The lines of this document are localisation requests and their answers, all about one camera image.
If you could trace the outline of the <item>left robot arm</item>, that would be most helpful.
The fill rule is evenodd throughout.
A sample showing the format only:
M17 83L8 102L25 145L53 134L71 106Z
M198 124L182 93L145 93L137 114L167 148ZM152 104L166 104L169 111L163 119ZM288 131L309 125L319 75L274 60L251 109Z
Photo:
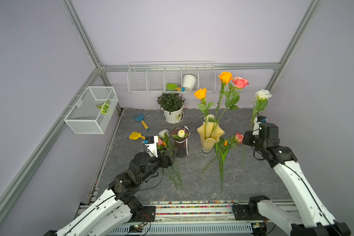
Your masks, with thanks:
M175 162L177 148L162 148L153 155L137 153L127 170L115 177L109 187L92 205L63 228L46 233L48 236L105 236L114 228L130 220L139 220L143 205L134 196L141 184L158 175Z

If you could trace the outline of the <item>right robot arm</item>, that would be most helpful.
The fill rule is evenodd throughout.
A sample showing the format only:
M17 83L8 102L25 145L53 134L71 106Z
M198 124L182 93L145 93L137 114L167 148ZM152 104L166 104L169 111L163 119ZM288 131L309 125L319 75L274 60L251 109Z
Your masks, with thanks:
M254 131L244 134L242 143L259 153L281 178L298 209L293 216L265 196L257 196L250 207L271 220L288 236L349 236L346 223L338 222L321 202L305 178L298 160L289 147L280 145L278 126L260 123Z

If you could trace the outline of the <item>orange rose tall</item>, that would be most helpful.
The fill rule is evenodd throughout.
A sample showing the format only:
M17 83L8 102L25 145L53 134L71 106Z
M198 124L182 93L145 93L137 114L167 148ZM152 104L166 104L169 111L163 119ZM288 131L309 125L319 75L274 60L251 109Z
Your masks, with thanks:
M223 97L226 98L226 101L225 101L226 108L229 108L232 105L232 101L230 99L232 93L231 93L231 88L229 85L230 81L233 80L232 73L222 72L218 77L220 79L220 91L219 91L219 100L217 102L217 107L215 109L215 116L217 119L219 119L219 121L218 121L218 123L213 123L213 128L211 130L209 138L211 138L213 136L213 134L214 134L214 132L215 132L217 126L219 125L219 122L223 116L223 115L221 115L220 117L218 117L218 112L221 108Z

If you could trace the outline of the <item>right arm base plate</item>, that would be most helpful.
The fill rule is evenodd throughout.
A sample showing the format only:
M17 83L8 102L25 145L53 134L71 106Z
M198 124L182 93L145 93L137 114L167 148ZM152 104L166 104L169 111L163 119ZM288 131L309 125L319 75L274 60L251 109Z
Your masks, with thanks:
M242 205L239 203L233 203L232 211L235 216L236 221L247 221L247 220L259 220L265 221L266 217L262 216L257 205L250 203L248 205Z

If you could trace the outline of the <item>cream tulip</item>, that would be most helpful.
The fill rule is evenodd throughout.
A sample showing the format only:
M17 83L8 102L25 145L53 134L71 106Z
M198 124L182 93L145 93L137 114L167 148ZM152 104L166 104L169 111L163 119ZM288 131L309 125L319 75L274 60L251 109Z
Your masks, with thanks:
M179 130L177 134L172 135L175 140L184 140L188 137L188 134L183 130Z

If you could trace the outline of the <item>white rose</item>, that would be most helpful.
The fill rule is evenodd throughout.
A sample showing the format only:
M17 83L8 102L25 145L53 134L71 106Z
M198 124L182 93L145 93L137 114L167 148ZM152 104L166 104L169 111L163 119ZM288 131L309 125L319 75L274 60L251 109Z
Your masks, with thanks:
M268 100L272 97L272 94L268 91L268 90L265 90L265 89L261 89L261 90L258 90L256 93L255 93L255 98L256 98L256 101L255 101L255 105L253 106L253 112L252 112L252 119L251 119L251 130L250 131L253 131L253 127L254 127L254 123L253 123L253 120L259 116L259 113L263 110L266 109L267 105L268 105ZM257 151L255 151L253 149L253 157L258 160L258 161L262 161L264 160L263 158L264 154L263 153L259 153Z

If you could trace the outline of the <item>orange rose short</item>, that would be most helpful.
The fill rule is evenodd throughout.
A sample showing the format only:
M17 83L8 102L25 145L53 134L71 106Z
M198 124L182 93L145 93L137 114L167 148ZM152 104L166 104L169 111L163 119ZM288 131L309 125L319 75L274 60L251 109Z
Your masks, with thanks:
M209 110L210 108L212 108L214 106L213 102L207 102L207 89L206 88L202 88L197 90L194 93L195 97L197 99L200 100L200 103L198 104L198 108L199 110L205 115L207 116L209 114ZM204 123L204 139L207 138L207 124L208 123Z

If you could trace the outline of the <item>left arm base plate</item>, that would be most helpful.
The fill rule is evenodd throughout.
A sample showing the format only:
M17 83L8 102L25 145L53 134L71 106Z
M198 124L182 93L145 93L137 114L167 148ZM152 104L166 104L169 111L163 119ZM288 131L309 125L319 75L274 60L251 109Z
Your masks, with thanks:
M154 222L156 216L155 206L142 206L140 209L136 210L129 222Z

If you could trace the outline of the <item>cream rose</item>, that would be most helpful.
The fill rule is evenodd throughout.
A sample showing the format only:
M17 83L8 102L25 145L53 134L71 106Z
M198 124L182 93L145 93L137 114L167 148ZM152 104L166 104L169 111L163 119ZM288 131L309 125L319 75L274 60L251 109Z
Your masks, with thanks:
M206 123L218 123L219 119L216 118L214 114L208 114L205 116Z

